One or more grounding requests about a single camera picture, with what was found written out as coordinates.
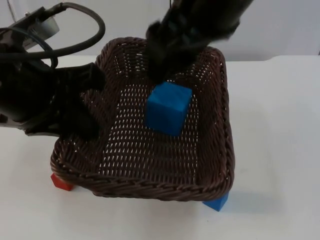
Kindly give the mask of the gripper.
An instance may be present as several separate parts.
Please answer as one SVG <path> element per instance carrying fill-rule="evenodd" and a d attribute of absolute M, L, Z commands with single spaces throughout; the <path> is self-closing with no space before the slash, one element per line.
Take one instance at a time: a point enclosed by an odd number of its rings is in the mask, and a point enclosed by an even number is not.
<path fill-rule="evenodd" d="M 105 74 L 93 62 L 51 68 L 41 60 L 0 65 L 0 125 L 28 136 L 75 134 L 85 140 L 99 135 L 99 124 L 79 98 L 68 100 L 62 111 L 59 94 L 102 90 Z"/>
<path fill-rule="evenodd" d="M 209 44 L 209 39 L 181 13 L 168 13 L 161 21 L 149 25 L 146 39 L 148 77 L 154 83 L 162 83 L 166 75 L 171 77 L 184 71 Z"/>

